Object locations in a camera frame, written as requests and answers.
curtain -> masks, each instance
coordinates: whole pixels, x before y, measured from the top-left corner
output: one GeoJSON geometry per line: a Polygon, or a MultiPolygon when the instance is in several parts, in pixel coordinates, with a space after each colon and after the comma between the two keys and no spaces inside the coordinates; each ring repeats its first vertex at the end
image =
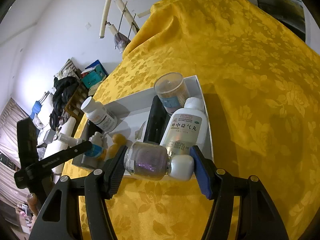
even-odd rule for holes
{"type": "MultiPolygon", "coordinates": [[[[28,117],[10,98],[0,115],[0,151],[19,168],[17,122],[28,117]]],[[[28,189],[18,189],[14,182],[14,170],[0,162],[0,200],[12,207],[27,202],[28,189]]]]}
{"type": "Polygon", "coordinates": [[[17,122],[28,115],[10,98],[0,115],[0,151],[21,168],[18,155],[17,122]]]}
{"type": "Polygon", "coordinates": [[[27,202],[29,190],[18,189],[14,182],[15,171],[0,162],[0,200],[12,207],[27,202]]]}

clear plastic container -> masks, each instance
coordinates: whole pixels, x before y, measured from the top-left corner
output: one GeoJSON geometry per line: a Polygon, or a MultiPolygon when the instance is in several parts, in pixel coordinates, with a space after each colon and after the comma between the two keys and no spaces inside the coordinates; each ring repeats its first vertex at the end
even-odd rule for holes
{"type": "Polygon", "coordinates": [[[154,89],[169,115],[183,108],[190,97],[183,76],[177,72],[161,76],[154,85],[154,89]]]}

blue object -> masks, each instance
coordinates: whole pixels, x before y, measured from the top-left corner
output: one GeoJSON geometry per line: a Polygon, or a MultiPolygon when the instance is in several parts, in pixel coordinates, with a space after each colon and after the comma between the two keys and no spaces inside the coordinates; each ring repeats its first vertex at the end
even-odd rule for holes
{"type": "Polygon", "coordinates": [[[41,110],[41,103],[39,101],[36,101],[35,104],[32,107],[32,112],[30,115],[30,118],[33,120],[35,117],[35,114],[39,114],[40,110],[41,110]]]}
{"type": "Polygon", "coordinates": [[[101,68],[101,64],[92,66],[92,71],[89,72],[86,76],[84,76],[81,81],[84,85],[89,89],[93,85],[99,83],[106,76],[104,71],[101,68]]]}
{"type": "Polygon", "coordinates": [[[212,160],[204,158],[202,152],[198,146],[190,148],[190,156],[193,157],[195,162],[194,172],[199,184],[201,193],[206,196],[207,199],[212,200],[211,185],[214,184],[214,164],[212,160]]]}
{"type": "Polygon", "coordinates": [[[106,76],[109,76],[108,72],[105,70],[105,68],[102,66],[101,62],[97,59],[95,62],[91,63],[89,66],[87,66],[85,69],[94,67],[96,65],[100,65],[101,69],[103,70],[103,72],[106,74],[106,76]]]}
{"type": "Polygon", "coordinates": [[[89,151],[86,151],[84,153],[84,155],[88,156],[88,157],[94,157],[97,158],[99,157],[103,152],[103,148],[96,145],[96,144],[92,144],[92,148],[89,151]]]}
{"type": "Polygon", "coordinates": [[[168,108],[181,107],[177,96],[174,96],[171,98],[159,97],[159,99],[162,102],[164,107],[168,107],[168,108]]]}

white plastic bottle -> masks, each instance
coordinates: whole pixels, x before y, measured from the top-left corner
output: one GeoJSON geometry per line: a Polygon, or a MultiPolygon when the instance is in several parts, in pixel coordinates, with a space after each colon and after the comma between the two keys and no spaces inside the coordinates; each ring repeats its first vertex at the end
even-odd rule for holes
{"type": "MultiPolygon", "coordinates": [[[[73,138],[63,133],[59,133],[58,140],[67,144],[69,147],[76,146],[84,141],[81,138],[73,138]]],[[[94,135],[89,138],[89,141],[92,143],[92,148],[86,151],[84,155],[99,158],[104,161],[107,156],[107,150],[102,147],[102,134],[95,132],[94,135]]]]}
{"type": "Polygon", "coordinates": [[[203,150],[208,129],[208,119],[203,110],[201,99],[188,98],[184,108],[172,114],[160,142],[167,148],[169,156],[189,154],[193,145],[203,150]]]}
{"type": "Polygon", "coordinates": [[[101,102],[88,97],[81,106],[87,113],[87,118],[105,132],[111,132],[117,125],[118,118],[111,113],[101,102]]]}

white pillow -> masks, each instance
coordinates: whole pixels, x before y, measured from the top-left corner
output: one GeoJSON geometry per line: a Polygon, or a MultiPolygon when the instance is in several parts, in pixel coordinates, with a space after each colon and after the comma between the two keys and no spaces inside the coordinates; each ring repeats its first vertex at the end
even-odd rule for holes
{"type": "Polygon", "coordinates": [[[40,119],[41,123],[43,123],[44,126],[46,126],[50,122],[50,114],[52,113],[52,110],[53,110],[52,97],[53,97],[52,94],[49,94],[47,96],[47,98],[42,103],[41,110],[38,114],[38,118],[40,119]]]}

